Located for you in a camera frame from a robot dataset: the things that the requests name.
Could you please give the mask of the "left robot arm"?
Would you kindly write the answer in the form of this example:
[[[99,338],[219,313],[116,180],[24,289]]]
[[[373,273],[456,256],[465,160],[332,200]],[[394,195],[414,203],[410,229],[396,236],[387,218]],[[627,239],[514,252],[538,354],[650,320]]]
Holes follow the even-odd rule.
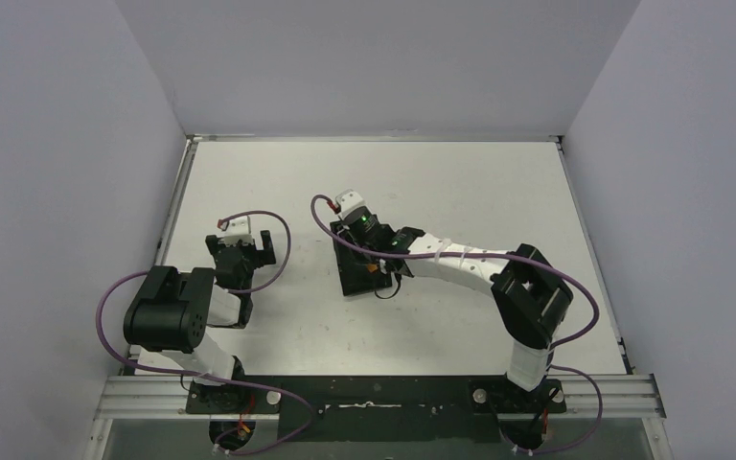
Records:
[[[208,400],[223,413],[239,410],[246,398],[241,361],[224,351],[210,328],[243,329],[252,310],[255,271],[277,263],[271,234],[250,231],[208,235],[205,245],[214,267],[180,272],[156,265],[146,275],[126,311],[124,338],[148,352],[160,353],[195,379],[210,385]]]

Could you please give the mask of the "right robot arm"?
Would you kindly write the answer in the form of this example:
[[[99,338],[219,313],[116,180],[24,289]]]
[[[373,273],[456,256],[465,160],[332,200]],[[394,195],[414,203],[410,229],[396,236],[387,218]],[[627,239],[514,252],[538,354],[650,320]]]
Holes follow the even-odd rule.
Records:
[[[483,249],[442,239],[421,229],[393,229],[379,222],[366,206],[339,215],[348,242],[397,254],[397,259],[370,256],[385,271],[403,277],[431,278],[486,294],[494,299],[503,325],[514,340],[502,400],[522,411],[540,397],[550,364],[550,346],[573,300],[565,281],[544,269],[548,265],[533,245],[512,252],[529,262],[498,259]]]

